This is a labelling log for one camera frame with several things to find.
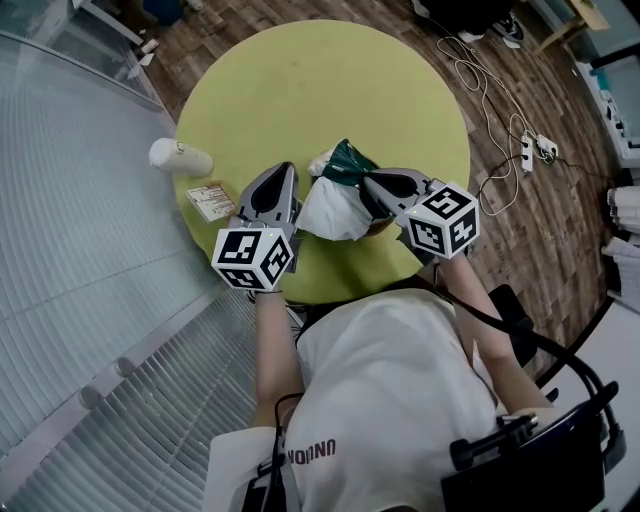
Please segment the white desk with black edge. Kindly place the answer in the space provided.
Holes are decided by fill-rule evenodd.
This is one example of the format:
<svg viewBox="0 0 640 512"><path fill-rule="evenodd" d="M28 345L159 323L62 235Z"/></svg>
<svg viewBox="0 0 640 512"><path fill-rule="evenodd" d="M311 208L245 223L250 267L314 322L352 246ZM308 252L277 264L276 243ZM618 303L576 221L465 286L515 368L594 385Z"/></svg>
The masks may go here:
<svg viewBox="0 0 640 512"><path fill-rule="evenodd" d="M611 408L624 432L629 458L640 457L640 313L608 298L570 349L619 391Z"/></svg>

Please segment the glass partition with blinds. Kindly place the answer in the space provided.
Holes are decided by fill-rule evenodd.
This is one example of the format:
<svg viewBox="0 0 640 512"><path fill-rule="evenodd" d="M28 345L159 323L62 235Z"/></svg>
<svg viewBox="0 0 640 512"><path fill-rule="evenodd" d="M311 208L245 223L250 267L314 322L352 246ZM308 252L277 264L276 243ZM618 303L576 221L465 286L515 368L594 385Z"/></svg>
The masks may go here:
<svg viewBox="0 0 640 512"><path fill-rule="evenodd" d="M148 162L169 131L123 88L0 33L3 512L201 512L211 439L250 419L253 308ZM119 357L137 366L126 379Z"/></svg>

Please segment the white tissue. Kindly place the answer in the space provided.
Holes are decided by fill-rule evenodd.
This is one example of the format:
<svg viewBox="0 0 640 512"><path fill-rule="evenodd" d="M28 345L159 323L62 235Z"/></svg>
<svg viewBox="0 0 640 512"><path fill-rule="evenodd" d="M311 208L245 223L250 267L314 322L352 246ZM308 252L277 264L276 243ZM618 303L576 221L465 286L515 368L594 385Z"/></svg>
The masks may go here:
<svg viewBox="0 0 640 512"><path fill-rule="evenodd" d="M372 222L357 188L319 177L303 203L296 227L330 241L355 241L367 234Z"/></svg>

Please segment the light wooden table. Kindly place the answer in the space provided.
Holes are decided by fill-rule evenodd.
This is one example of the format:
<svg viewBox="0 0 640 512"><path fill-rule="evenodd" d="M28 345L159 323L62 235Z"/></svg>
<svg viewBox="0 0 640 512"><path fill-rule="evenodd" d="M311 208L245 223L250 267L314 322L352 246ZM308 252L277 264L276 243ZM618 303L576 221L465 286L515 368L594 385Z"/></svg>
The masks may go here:
<svg viewBox="0 0 640 512"><path fill-rule="evenodd" d="M580 33L589 29L600 32L610 28L608 21L599 11L593 0L563 0L571 9L573 17L547 37L534 51L540 55L550 46L559 43L566 45Z"/></svg>

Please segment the white insulated bottle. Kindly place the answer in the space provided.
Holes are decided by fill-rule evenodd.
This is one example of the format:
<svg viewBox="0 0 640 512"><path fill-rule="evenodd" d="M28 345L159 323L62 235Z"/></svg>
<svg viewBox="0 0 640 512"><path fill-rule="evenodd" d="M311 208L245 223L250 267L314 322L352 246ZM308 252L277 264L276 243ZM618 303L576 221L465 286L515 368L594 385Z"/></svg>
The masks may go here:
<svg viewBox="0 0 640 512"><path fill-rule="evenodd" d="M207 176L214 166L207 153L171 138L156 140L148 156L150 165L159 170L192 177Z"/></svg>

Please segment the person's left forearm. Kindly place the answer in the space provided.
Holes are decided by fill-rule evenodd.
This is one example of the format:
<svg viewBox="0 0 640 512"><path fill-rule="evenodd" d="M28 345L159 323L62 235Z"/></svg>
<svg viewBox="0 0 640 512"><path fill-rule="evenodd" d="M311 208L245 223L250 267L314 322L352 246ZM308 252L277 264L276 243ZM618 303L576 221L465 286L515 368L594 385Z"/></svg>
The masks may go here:
<svg viewBox="0 0 640 512"><path fill-rule="evenodd" d="M255 297L255 427L275 427L276 403L286 425L304 392L298 352L289 315L281 292L258 293Z"/></svg>

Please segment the small printed card packet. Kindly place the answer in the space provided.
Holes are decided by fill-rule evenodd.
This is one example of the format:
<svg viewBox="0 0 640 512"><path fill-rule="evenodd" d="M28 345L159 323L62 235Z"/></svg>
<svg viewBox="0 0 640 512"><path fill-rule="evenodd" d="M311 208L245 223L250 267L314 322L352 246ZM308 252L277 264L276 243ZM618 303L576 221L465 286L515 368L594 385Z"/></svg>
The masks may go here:
<svg viewBox="0 0 640 512"><path fill-rule="evenodd" d="M185 195L206 223L228 218L236 211L235 203L218 181L188 189Z"/></svg>

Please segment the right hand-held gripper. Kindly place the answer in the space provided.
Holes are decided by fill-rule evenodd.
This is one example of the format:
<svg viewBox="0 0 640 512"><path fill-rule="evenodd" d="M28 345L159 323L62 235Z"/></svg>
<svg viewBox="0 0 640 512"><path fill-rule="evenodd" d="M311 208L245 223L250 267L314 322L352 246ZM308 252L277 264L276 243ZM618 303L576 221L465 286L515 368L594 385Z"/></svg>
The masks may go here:
<svg viewBox="0 0 640 512"><path fill-rule="evenodd" d="M435 257L450 260L479 236L478 200L455 182L421 197L430 183L429 177L408 168L372 170L364 180L368 194L386 215L399 215L399 240L423 264Z"/></svg>

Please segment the teal waste bin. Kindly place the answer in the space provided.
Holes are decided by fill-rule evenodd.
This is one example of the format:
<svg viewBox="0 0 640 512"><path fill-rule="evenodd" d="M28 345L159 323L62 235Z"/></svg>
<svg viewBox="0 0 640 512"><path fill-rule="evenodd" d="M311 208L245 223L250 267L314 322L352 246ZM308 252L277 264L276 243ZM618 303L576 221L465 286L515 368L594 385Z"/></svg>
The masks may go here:
<svg viewBox="0 0 640 512"><path fill-rule="evenodd" d="M184 14L180 0L143 0L144 10L162 26L171 26Z"/></svg>

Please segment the black recording device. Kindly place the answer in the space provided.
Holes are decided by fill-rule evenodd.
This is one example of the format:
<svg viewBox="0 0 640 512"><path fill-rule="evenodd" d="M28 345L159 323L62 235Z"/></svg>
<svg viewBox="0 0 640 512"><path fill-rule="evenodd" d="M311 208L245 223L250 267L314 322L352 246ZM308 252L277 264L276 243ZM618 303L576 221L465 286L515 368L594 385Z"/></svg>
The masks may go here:
<svg viewBox="0 0 640 512"><path fill-rule="evenodd" d="M591 512L626 455L611 382L549 425L538 413L503 416L493 434L450 445L441 481L446 512Z"/></svg>

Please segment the stack of white folded cloths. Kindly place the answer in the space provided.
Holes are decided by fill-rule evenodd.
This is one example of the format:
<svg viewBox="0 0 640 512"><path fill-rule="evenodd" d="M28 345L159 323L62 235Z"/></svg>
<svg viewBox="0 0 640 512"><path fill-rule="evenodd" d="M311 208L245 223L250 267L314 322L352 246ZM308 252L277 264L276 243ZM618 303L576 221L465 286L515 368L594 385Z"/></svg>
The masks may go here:
<svg viewBox="0 0 640 512"><path fill-rule="evenodd" d="M629 239L613 236L601 252L618 268L620 297L640 310L640 186L609 189L606 199L615 226Z"/></svg>

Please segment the black seat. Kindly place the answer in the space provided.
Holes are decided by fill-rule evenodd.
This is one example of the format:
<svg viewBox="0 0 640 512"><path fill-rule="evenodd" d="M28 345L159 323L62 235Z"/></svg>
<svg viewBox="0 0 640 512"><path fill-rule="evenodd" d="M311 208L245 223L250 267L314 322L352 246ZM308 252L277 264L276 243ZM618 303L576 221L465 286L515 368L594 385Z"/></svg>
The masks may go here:
<svg viewBox="0 0 640 512"><path fill-rule="evenodd" d="M494 288L489 292L489 297L505 322L517 325L528 331L533 330L533 320L525 312L518 297L509 285L501 284ZM510 336L510 340L520 366L526 366L536 355L537 348L514 335Z"/></svg>

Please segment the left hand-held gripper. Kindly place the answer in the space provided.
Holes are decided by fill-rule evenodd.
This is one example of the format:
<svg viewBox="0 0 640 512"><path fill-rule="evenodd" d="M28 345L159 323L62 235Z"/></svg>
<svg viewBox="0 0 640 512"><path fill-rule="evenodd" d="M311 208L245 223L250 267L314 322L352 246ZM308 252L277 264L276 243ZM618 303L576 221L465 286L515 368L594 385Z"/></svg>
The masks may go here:
<svg viewBox="0 0 640 512"><path fill-rule="evenodd" d="M295 272L302 242L292 225L298 203L298 174L292 162L270 167L244 189L239 217L232 217L229 228L218 231L211 261L227 285L274 292L285 273Z"/></svg>

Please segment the black chest clip device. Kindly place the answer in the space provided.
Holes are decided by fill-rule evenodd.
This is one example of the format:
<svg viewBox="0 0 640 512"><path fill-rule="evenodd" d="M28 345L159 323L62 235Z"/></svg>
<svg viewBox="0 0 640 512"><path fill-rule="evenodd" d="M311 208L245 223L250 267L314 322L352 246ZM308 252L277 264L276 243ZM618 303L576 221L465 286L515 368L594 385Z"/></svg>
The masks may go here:
<svg viewBox="0 0 640 512"><path fill-rule="evenodd" d="M258 469L247 485L241 512L287 512L281 471Z"/></svg>

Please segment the white paper scrap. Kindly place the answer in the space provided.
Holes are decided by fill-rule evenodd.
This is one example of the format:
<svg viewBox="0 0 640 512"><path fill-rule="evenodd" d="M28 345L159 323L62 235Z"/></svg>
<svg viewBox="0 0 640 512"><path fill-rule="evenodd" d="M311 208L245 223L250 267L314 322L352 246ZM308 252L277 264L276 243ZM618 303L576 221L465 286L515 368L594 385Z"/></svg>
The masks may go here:
<svg viewBox="0 0 640 512"><path fill-rule="evenodd" d="M154 58L154 54L153 53L145 54L130 69L130 71L127 74L127 79L128 80L132 80L133 78L137 77L144 68L149 66L149 64L151 63L153 58Z"/></svg>

